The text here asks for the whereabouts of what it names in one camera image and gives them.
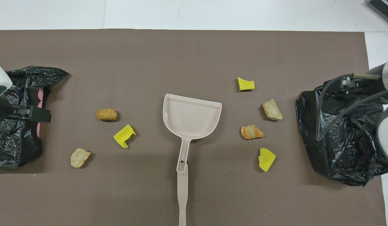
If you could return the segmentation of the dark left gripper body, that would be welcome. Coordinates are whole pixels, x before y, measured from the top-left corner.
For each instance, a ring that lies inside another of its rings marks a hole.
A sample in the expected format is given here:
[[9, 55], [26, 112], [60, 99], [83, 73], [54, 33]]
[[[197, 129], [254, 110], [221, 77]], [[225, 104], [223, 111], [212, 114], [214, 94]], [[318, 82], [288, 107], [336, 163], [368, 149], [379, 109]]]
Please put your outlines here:
[[5, 95], [0, 96], [0, 123], [4, 120], [19, 120], [20, 117], [15, 111], [19, 105], [11, 104]]

